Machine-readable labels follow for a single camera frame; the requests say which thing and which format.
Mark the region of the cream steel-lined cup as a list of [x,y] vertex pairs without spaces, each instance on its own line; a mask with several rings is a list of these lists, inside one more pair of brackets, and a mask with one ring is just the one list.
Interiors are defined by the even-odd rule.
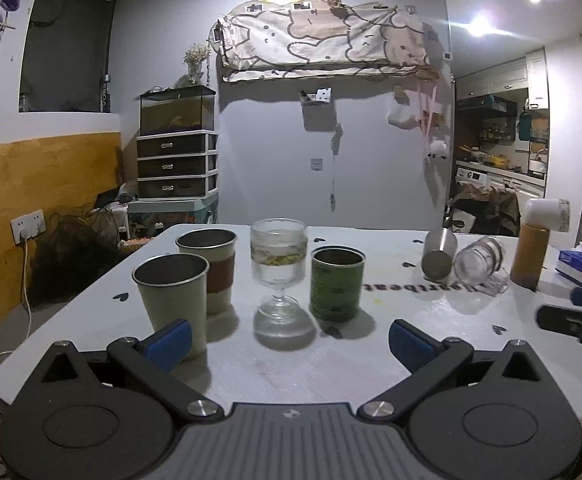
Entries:
[[209,270],[210,263],[199,255],[168,254],[143,261],[131,272],[154,330],[161,330],[178,318],[188,322],[192,331],[188,359],[206,351]]

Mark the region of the lying stainless steel cup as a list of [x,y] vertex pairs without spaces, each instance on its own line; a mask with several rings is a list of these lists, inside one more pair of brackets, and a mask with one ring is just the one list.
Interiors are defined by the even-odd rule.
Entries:
[[420,261],[423,275],[436,282],[446,280],[451,274],[457,246],[457,238],[451,230],[430,231],[423,242]]

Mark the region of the cream cup with brown sleeve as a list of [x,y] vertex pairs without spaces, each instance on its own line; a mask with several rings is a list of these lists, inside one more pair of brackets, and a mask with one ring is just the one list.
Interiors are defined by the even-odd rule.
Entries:
[[206,311],[221,314],[231,307],[231,291],[235,277],[237,234],[224,229],[202,229],[188,232],[176,240],[182,254],[198,255],[209,263],[206,278]]

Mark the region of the blue tissue box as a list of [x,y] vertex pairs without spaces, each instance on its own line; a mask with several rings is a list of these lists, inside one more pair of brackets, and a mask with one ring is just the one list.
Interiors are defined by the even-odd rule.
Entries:
[[555,270],[564,278],[582,286],[582,242],[575,248],[559,252]]

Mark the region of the brown cylindrical container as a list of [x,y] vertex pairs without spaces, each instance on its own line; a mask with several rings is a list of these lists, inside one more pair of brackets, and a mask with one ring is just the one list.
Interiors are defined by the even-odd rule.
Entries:
[[510,279],[526,289],[535,290],[543,270],[549,230],[523,224],[510,271]]

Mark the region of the green tin can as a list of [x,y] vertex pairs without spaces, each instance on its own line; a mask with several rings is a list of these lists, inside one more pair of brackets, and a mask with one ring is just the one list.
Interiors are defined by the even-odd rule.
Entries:
[[358,249],[323,246],[311,253],[309,310],[319,320],[347,322],[359,310],[366,256]]

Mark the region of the brown draped chair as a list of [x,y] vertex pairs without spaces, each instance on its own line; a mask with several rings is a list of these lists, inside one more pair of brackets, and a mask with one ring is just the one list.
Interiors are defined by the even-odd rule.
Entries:
[[451,211],[463,211],[474,217],[470,233],[517,237],[520,208],[511,188],[458,183],[450,200]]

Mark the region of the ribbed stemmed glass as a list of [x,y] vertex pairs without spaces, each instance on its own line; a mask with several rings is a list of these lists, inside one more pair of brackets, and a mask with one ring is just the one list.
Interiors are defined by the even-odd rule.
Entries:
[[271,289],[259,305],[259,313],[279,324],[291,323],[301,312],[300,304],[287,290],[305,278],[308,238],[299,220],[270,218],[250,228],[253,278]]

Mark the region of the white drawer unit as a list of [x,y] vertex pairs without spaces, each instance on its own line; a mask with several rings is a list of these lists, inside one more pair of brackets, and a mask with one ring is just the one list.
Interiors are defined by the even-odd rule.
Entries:
[[218,191],[218,134],[191,130],[137,136],[140,198],[206,198]]

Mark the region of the glass fish tank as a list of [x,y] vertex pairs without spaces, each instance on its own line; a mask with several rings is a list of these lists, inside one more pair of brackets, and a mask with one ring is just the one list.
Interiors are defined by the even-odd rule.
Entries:
[[216,92],[197,84],[183,88],[148,91],[139,96],[140,133],[213,130]]

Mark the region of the patterned hanging blanket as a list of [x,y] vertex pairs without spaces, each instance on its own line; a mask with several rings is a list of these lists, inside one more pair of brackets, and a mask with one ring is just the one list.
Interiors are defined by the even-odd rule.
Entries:
[[329,77],[434,79],[439,36],[411,6],[252,0],[218,18],[211,48],[223,81]]

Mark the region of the white wall power socket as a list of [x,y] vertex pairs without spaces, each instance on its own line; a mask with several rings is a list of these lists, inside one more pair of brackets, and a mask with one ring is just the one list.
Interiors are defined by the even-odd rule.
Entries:
[[46,232],[46,219],[44,211],[38,209],[30,214],[23,214],[10,222],[11,232],[15,245],[19,245],[26,240],[37,237]]

